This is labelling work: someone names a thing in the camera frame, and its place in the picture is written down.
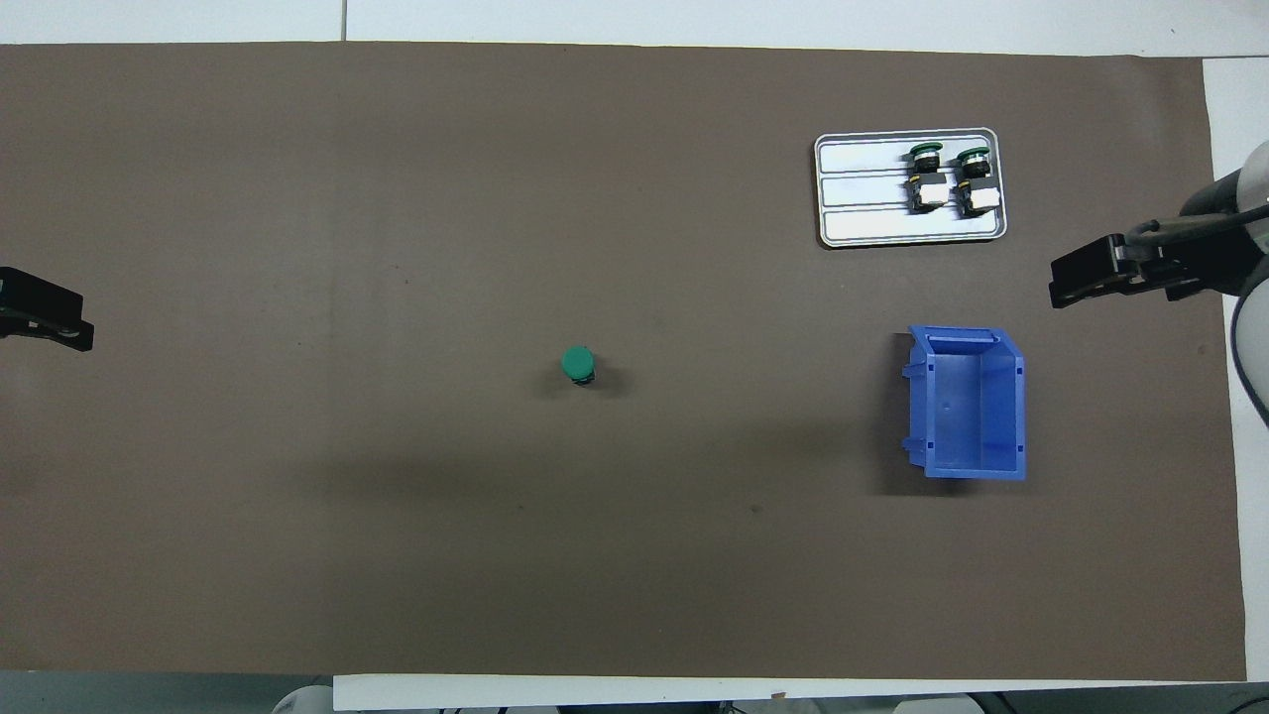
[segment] blue storage bin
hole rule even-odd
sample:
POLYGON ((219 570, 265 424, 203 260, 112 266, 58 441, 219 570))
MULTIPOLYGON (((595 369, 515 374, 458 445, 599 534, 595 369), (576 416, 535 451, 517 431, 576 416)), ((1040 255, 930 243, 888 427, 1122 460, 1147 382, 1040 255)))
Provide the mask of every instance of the blue storage bin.
POLYGON ((1023 354, 1004 330, 912 325, 909 460, 935 479, 1027 478, 1023 354))

